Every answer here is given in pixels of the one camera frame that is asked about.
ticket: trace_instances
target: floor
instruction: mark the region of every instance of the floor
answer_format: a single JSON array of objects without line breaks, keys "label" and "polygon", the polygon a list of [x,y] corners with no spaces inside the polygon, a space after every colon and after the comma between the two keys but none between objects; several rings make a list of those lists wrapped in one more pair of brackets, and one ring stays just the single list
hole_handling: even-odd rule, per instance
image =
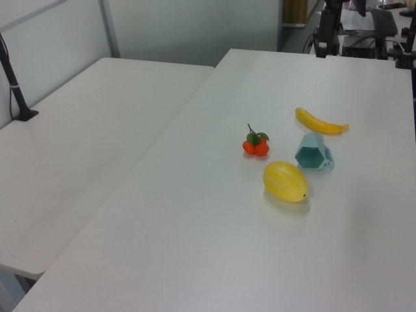
[{"label": "floor", "polygon": [[[321,11],[324,7],[324,0],[320,0],[316,11]],[[320,15],[312,13],[304,28],[284,27],[281,34],[281,52],[302,53],[303,46],[307,37],[318,27]]]}]

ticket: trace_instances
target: fruit stem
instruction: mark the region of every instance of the fruit stem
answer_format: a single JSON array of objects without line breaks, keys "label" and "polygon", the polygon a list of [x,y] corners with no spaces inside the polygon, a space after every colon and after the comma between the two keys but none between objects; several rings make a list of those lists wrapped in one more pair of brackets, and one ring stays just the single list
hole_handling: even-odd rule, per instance
[{"label": "fruit stem", "polygon": [[249,123],[247,123],[247,125],[248,125],[248,128],[250,129],[250,132],[255,133],[255,132],[253,131],[253,129],[250,127],[250,124],[249,124]]}]

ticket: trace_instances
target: black stand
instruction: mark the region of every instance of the black stand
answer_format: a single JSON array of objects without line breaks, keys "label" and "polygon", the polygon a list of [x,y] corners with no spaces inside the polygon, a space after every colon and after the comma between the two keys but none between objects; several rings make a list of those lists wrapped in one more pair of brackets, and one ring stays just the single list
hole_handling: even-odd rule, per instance
[{"label": "black stand", "polygon": [[33,116],[36,116],[38,112],[36,110],[31,110],[26,105],[25,98],[23,97],[23,94],[21,93],[18,80],[16,79],[16,76],[14,75],[12,65],[10,63],[8,53],[6,51],[6,47],[3,42],[0,42],[0,61],[1,65],[3,66],[8,83],[10,84],[10,87],[12,88],[14,97],[16,98],[16,102],[19,105],[20,108],[20,114],[19,116],[15,117],[16,120],[20,120],[21,122],[26,122],[27,120],[31,119]]},{"label": "black stand", "polygon": [[415,133],[416,133],[416,74],[415,66],[413,62],[416,60],[416,52],[412,51],[413,43],[415,41],[416,35],[416,14],[411,18],[410,28],[408,39],[406,40],[406,46],[404,51],[400,49],[400,46],[397,49],[389,49],[389,56],[393,57],[396,60],[396,68],[401,68],[403,70],[411,71],[411,85],[413,89],[413,113],[415,117]]},{"label": "black stand", "polygon": [[313,45],[317,57],[339,53],[338,32],[341,21],[342,5],[348,0],[326,1],[320,15],[319,28],[313,31]]},{"label": "black stand", "polygon": [[416,14],[411,18],[408,39],[406,40],[406,46],[404,51],[398,47],[397,49],[389,49],[389,56],[396,60],[396,68],[404,70],[413,70],[413,61],[416,60],[416,52],[412,51],[413,43],[415,41],[416,34]]}]

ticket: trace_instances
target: toy fruit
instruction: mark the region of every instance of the toy fruit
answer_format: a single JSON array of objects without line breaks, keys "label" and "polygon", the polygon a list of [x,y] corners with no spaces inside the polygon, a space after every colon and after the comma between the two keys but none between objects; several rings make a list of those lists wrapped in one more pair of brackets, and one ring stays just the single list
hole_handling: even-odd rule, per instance
[{"label": "toy fruit", "polygon": [[336,135],[343,131],[348,130],[349,125],[336,125],[329,122],[323,122],[318,118],[312,116],[308,113],[305,109],[298,107],[295,110],[296,117],[302,122],[306,127],[318,131],[321,133],[325,133],[327,135]]},{"label": "toy fruit", "polygon": [[288,202],[300,202],[308,193],[307,181],[302,171],[285,161],[268,164],[263,172],[263,183],[270,193]]},{"label": "toy fruit", "polygon": [[269,147],[267,143],[260,142],[255,146],[255,154],[259,157],[266,156],[268,153]]},{"label": "toy fruit", "polygon": [[255,147],[248,141],[244,141],[242,143],[242,148],[244,148],[247,154],[250,154],[250,155],[255,154]]},{"label": "toy fruit", "polygon": [[254,132],[250,125],[248,125],[248,128],[250,132],[247,135],[247,141],[243,142],[242,148],[250,155],[256,154],[259,157],[267,155],[269,151],[267,145],[268,135],[263,132]]}]

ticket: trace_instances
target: yellow banana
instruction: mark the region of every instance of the yellow banana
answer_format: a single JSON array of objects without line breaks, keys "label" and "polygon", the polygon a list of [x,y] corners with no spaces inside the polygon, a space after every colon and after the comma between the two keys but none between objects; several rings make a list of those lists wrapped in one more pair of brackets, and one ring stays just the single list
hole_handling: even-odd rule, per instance
[{"label": "yellow banana", "polygon": [[327,135],[336,135],[337,133],[341,133],[345,130],[348,130],[350,127],[349,125],[335,125],[334,123],[323,122],[318,118],[312,116],[308,113],[305,109],[298,107],[295,109],[296,117],[302,122],[306,127],[321,133],[325,133]]}]

